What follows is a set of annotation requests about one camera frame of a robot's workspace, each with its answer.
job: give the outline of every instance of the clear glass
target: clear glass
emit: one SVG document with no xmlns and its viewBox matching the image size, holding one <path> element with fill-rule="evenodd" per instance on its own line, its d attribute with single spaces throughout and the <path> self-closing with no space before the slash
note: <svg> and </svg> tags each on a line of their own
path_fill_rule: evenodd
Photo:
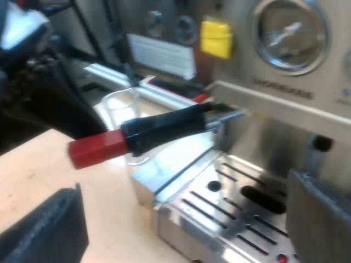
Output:
<svg viewBox="0 0 351 263">
<path fill-rule="evenodd" d="M 103 97 L 101 104 L 109 116 L 110 130 L 118 129 L 124 121 L 140 117 L 140 96 L 133 88 L 113 92 Z M 139 165 L 149 159 L 146 155 L 134 157 L 132 153 L 125 158 L 129 165 Z"/>
</svg>

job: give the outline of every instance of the black handle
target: black handle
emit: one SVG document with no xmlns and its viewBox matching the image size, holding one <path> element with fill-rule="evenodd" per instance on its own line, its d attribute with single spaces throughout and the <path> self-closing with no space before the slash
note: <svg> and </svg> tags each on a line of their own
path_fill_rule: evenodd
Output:
<svg viewBox="0 0 351 263">
<path fill-rule="evenodd" d="M 134 156 L 167 142 L 204 132 L 204 113 L 213 109 L 211 102 L 194 105 L 162 115 L 136 118 L 121 125 L 129 151 Z"/>
</svg>

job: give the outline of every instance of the yellow tag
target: yellow tag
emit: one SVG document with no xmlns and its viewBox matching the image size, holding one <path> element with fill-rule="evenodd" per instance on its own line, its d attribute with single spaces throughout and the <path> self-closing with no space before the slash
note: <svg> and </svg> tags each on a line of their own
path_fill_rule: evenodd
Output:
<svg viewBox="0 0 351 263">
<path fill-rule="evenodd" d="M 201 50 L 222 59 L 232 56 L 233 34 L 226 23 L 203 21 L 201 25 Z"/>
</svg>

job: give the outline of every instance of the white paper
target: white paper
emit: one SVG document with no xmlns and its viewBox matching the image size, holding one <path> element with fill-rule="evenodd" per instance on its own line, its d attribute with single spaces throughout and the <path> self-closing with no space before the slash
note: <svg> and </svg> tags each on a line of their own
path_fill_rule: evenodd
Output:
<svg viewBox="0 0 351 263">
<path fill-rule="evenodd" d="M 187 80 L 196 75 L 192 48 L 135 34 L 128 34 L 128 39 L 135 62 Z"/>
</svg>

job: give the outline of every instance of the tabletop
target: tabletop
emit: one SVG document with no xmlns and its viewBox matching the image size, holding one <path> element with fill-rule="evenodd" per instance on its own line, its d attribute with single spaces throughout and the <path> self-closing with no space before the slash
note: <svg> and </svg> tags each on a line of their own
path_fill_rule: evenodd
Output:
<svg viewBox="0 0 351 263">
<path fill-rule="evenodd" d="M 141 111 L 166 112 L 144 100 Z M 75 170 L 66 153 L 71 140 L 49 130 L 0 156 L 0 232 L 78 182 L 89 235 L 82 263 L 188 262 L 151 230 L 150 211 L 138 204 L 124 158 Z"/>
</svg>

